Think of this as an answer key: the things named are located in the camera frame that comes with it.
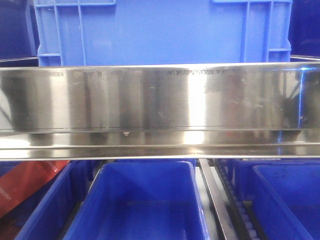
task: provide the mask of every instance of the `blue plastic bin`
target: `blue plastic bin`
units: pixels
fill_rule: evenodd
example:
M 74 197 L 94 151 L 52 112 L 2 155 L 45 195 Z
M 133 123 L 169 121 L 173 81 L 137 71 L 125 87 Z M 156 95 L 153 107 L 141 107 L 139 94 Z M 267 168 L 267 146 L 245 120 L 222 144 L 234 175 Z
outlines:
M 104 165 L 64 240 L 208 240 L 189 162 Z
M 89 160 L 68 163 L 45 187 L 10 212 L 22 227 L 15 240 L 55 240 L 88 192 L 91 164 Z
M 41 66 L 288 62 L 292 0 L 34 0 Z
M 0 0 L 0 60 L 34 57 L 39 46 L 30 0 Z
M 269 240 L 320 239 L 320 165 L 255 166 L 253 211 Z
M 138 158 L 138 159 L 116 159 L 116 163 L 165 163 L 165 162 L 190 162 L 196 170 L 197 159 L 195 158 Z
M 292 54 L 320 56 L 320 1 L 294 0 L 289 39 Z
M 19 163 L 21 162 L 20 161 L 0 161 L 0 177 L 5 175 L 7 172 L 9 172 Z
M 224 166 L 227 180 L 232 183 L 235 195 L 241 201 L 251 201 L 255 196 L 255 172 L 254 166 L 258 165 L 301 165 L 318 164 L 320 159 L 218 159 L 220 166 Z

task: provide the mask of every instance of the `metal rail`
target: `metal rail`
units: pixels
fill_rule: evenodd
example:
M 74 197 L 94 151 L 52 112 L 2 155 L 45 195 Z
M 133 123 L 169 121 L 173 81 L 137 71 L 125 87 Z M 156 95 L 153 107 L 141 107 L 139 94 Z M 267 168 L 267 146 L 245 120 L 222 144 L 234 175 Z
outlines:
M 0 160 L 320 157 L 320 62 L 0 68 Z
M 215 217 L 217 218 L 217 230 L 220 231 L 220 236 L 224 240 L 238 240 L 237 233 L 233 227 L 224 200 L 210 170 L 208 160 L 201 158 L 199 159 L 199 163 L 209 200 L 214 207 Z

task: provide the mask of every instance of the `metal frame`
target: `metal frame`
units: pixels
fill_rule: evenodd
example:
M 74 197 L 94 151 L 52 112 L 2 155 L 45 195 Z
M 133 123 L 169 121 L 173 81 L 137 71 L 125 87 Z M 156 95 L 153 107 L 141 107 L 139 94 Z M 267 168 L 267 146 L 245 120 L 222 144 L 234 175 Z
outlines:
M 0 68 L 0 160 L 320 157 L 320 62 Z

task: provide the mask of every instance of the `red bag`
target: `red bag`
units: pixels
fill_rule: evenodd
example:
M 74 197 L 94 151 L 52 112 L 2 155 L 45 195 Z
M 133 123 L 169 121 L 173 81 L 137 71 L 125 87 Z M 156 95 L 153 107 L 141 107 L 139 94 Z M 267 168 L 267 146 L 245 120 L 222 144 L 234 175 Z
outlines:
M 0 218 L 49 182 L 68 162 L 25 161 L 0 177 Z

